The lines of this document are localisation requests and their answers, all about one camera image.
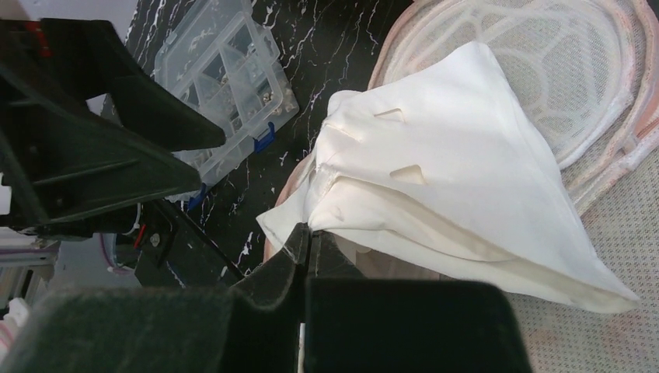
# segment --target transparent plastic container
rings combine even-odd
[[[174,153],[209,188],[299,111],[272,33],[251,14],[246,0],[197,0],[155,57],[157,83],[226,134],[220,148]]]

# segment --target plastic storage box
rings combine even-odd
[[[197,0],[155,57],[157,83],[226,133],[220,148],[174,153],[207,187],[272,142],[299,111],[272,33],[251,14],[246,0]]]

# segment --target red wire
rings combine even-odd
[[[135,240],[135,244],[133,245],[134,249],[137,249],[137,247],[140,246],[140,241],[142,240],[142,236],[144,235],[145,229],[146,229],[146,224],[142,225],[142,228],[140,228],[140,232],[138,233],[138,239]]]

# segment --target mesh laundry bag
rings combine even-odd
[[[587,18],[578,15],[589,9],[595,9],[591,13],[601,17]],[[516,19],[525,21],[515,23]],[[584,23],[598,23],[599,28],[590,29],[584,27]],[[571,33],[557,31],[558,29],[566,29]],[[485,39],[488,37],[487,30],[493,30],[490,34],[501,33],[494,40],[486,42],[497,54],[497,59],[506,71],[525,112],[552,145],[561,168],[576,161],[563,171],[563,180],[577,210],[583,213],[620,177],[635,169],[657,146],[657,134],[653,129],[657,123],[655,112],[659,96],[652,94],[659,81],[656,17],[645,0],[418,1],[401,15],[390,31],[373,71],[369,88],[424,68],[426,64],[438,61],[466,41],[474,38]],[[622,63],[619,67],[607,65],[608,68],[601,68],[602,64],[597,61],[602,61],[602,50],[606,50],[605,54],[610,58],[617,53],[616,50],[612,53],[608,48],[602,48],[601,41],[611,38],[612,33],[616,35],[621,46]],[[537,48],[544,45],[544,40],[557,39],[561,39],[561,42],[549,54],[543,54],[541,51],[544,50]],[[581,49],[571,44],[571,41],[576,39],[581,41]],[[565,57],[573,54],[581,54],[582,58]],[[547,65],[548,61],[556,62],[557,65]],[[573,103],[581,102],[579,95],[592,95],[600,90],[593,90],[592,86],[585,90],[579,88],[584,77],[587,77],[586,80],[590,83],[595,82],[596,87],[613,87],[615,83],[607,80],[612,75],[622,77],[620,95],[629,92],[633,99],[633,104],[628,105],[622,115],[616,119],[614,114],[620,113],[616,105],[612,106],[614,110],[609,108],[606,111],[602,101],[605,102],[606,99],[598,94],[594,96],[597,97],[599,105],[592,105],[591,102],[582,106],[585,111],[575,110]],[[539,84],[552,81],[554,83],[548,85]],[[563,114],[573,110],[572,115],[568,117],[576,120],[564,126],[568,123],[566,116],[557,115],[555,106],[568,101],[572,103],[563,108]],[[599,117],[596,113],[600,112],[605,114],[600,117],[599,123],[596,123]],[[557,148],[560,144],[569,144],[565,149],[573,149],[567,158],[565,151],[561,152],[560,146]]]
[[[632,29],[612,13],[588,1],[418,2],[390,31],[370,88],[481,41],[497,56],[562,169],[631,102]]]

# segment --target small metal part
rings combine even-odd
[[[160,235],[158,233],[154,233],[148,241],[151,243],[153,247],[158,247],[160,245]]]

